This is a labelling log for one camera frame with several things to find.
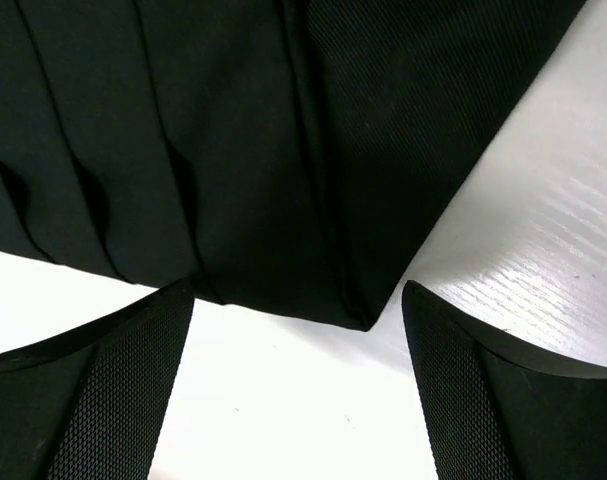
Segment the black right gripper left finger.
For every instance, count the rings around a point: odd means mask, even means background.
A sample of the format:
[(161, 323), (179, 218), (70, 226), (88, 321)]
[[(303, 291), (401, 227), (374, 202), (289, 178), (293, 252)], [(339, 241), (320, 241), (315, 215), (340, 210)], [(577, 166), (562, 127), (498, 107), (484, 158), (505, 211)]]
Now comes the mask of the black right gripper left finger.
[(0, 354), (0, 479), (145, 479), (181, 361), (188, 280)]

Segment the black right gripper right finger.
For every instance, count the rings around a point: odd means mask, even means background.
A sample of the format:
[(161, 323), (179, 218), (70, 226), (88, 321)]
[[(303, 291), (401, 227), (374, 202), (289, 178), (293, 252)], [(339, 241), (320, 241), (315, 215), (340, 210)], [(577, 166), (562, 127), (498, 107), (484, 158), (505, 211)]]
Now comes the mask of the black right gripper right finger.
[(607, 479), (607, 367), (535, 346), (417, 282), (405, 333), (441, 479)]

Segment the black pleated skirt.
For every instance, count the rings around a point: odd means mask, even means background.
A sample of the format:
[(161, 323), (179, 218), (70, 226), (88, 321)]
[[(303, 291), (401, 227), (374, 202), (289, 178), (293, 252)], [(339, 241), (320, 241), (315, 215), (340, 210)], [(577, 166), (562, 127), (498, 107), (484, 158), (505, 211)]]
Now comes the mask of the black pleated skirt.
[(0, 1), (0, 251), (369, 330), (579, 1)]

